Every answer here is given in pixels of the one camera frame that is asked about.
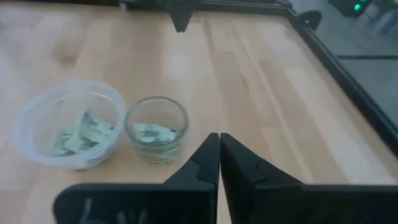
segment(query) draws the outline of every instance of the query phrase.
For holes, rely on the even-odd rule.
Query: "plastic bowl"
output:
[[[163,126],[175,133],[172,141],[148,143],[140,140],[134,125],[154,124]],[[125,127],[138,154],[149,162],[166,163],[176,159],[180,145],[188,131],[187,111],[175,100],[154,96],[138,101],[128,112]]]
[[[81,154],[53,156],[58,130],[76,126],[87,110],[113,126],[107,141]],[[69,81],[30,101],[15,124],[12,138],[18,151],[32,161],[86,169],[103,162],[114,151],[125,115],[123,97],[114,88],[95,81]]]

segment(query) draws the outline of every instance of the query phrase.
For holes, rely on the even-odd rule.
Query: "black metal frame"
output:
[[[340,60],[398,60],[398,55],[335,55]]]
[[[74,185],[53,213],[58,224],[216,224],[220,168],[233,224],[398,223],[398,186],[307,185],[228,133],[211,133],[163,184]]]
[[[64,2],[64,3],[83,3],[83,4],[93,4],[87,2],[87,0],[41,0],[41,1],[51,1],[51,2]],[[281,6],[277,2],[274,4],[262,4],[262,3],[254,3],[254,2],[239,2],[237,1],[218,1],[218,0],[164,0],[166,4],[162,1],[156,1],[156,4],[143,4],[140,2],[130,2],[129,0],[121,0],[126,4],[129,4],[129,8],[131,9],[147,9],[147,10],[163,10],[171,12],[170,8],[166,7],[170,2],[172,4],[178,4],[179,2],[190,1],[192,3],[187,4],[187,9],[192,11],[192,8],[197,9],[199,11],[216,11],[216,12],[236,12],[236,13],[245,13],[245,14],[260,14],[260,15],[272,15],[272,16],[284,16],[291,23],[292,27],[298,32],[301,38],[306,42],[306,44],[310,47],[312,52],[318,57],[319,61],[323,64],[323,66],[329,71],[332,77],[337,81],[341,89],[345,92],[345,94],[350,98],[353,104],[360,110],[363,116],[367,119],[367,121],[373,126],[373,128],[377,131],[378,135],[384,140],[384,142],[389,146],[391,151],[398,156],[398,128],[397,126],[388,118],[388,116],[383,112],[383,110],[374,102],[374,100],[368,95],[368,93],[361,87],[361,85],[353,78],[353,76],[339,63],[339,58],[344,58],[344,56],[334,56],[318,39],[315,35],[314,31],[316,26],[313,26],[313,23],[319,23],[316,21],[317,18],[314,18],[315,21],[309,19],[309,23],[305,20],[308,20],[308,13],[304,14],[296,14],[296,12],[287,6]],[[184,31],[183,28],[188,25],[189,19],[184,21],[186,24],[178,24],[178,28],[176,25],[176,29],[178,32]]]

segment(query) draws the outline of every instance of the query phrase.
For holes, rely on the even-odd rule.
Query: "wood grain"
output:
[[[130,107],[168,96],[190,116],[182,155],[136,157],[126,134],[90,170],[20,156],[10,139],[24,105],[72,78],[115,87]],[[167,14],[116,7],[0,2],[0,217],[53,223],[54,197],[80,182],[161,183],[210,132],[229,132],[306,183],[396,184],[398,163],[282,17],[201,12],[183,34]],[[219,223],[230,223],[220,186]]]

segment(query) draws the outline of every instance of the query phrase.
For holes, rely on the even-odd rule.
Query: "paper money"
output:
[[[177,137],[175,130],[160,124],[134,123],[136,138],[144,143],[165,144]]]
[[[93,142],[101,142],[109,137],[113,127],[98,117],[92,110],[86,111],[81,119],[81,135]]]
[[[107,141],[113,127],[92,110],[84,112],[78,122],[77,128],[58,131],[53,145],[52,154],[62,156],[68,152],[83,153],[92,147]]]
[[[55,156],[67,153],[69,150],[65,147],[65,143],[71,138],[72,134],[73,130],[70,128],[59,129],[51,153]]]

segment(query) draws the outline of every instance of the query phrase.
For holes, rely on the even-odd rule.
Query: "clear glass cup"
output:
[[[166,163],[179,155],[180,145],[188,131],[187,111],[175,100],[154,96],[138,101],[128,111],[124,121],[126,132],[138,154],[150,162]],[[147,129],[137,126],[155,127],[172,134],[167,141],[148,142],[143,140]]]

